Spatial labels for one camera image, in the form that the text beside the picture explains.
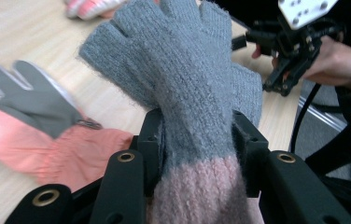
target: robotic hand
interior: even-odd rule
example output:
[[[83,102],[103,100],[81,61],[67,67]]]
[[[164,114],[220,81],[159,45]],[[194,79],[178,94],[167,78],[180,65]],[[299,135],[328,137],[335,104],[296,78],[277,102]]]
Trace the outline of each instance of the robotic hand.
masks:
[[[330,35],[342,41],[345,27],[321,18],[336,2],[280,0],[278,6],[282,14],[277,21],[256,21],[246,32],[246,41],[259,45],[261,54],[278,59],[277,67],[263,84],[264,90],[289,95],[315,61],[320,38]]]

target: metal bolt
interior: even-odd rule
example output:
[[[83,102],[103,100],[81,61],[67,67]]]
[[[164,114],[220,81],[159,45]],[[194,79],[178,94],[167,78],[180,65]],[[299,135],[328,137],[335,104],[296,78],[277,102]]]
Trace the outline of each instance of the metal bolt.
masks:
[[[320,9],[321,9],[321,10],[326,9],[327,6],[328,6],[328,3],[327,3],[327,2],[323,2],[323,3],[321,3]]]
[[[312,42],[312,37],[311,36],[307,36],[306,37],[306,43],[308,44],[310,42]]]

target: table surface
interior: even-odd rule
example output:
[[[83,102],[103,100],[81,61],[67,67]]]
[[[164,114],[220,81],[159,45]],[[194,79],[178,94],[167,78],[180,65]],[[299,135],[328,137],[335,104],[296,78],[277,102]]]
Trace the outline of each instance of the table surface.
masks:
[[[75,98],[81,109],[105,128],[139,134],[147,113],[121,89],[98,77],[77,56],[78,48],[103,19],[69,20],[63,0],[0,0],[0,64],[9,68],[15,60],[35,63],[45,69]],[[232,25],[233,35],[245,29]],[[251,59],[254,45],[239,49],[232,59],[265,79],[272,71],[271,59]],[[301,84],[288,97],[263,93],[259,130],[269,140],[271,150],[287,150],[298,107]],[[0,223],[4,222],[22,197],[37,185],[0,163]]]

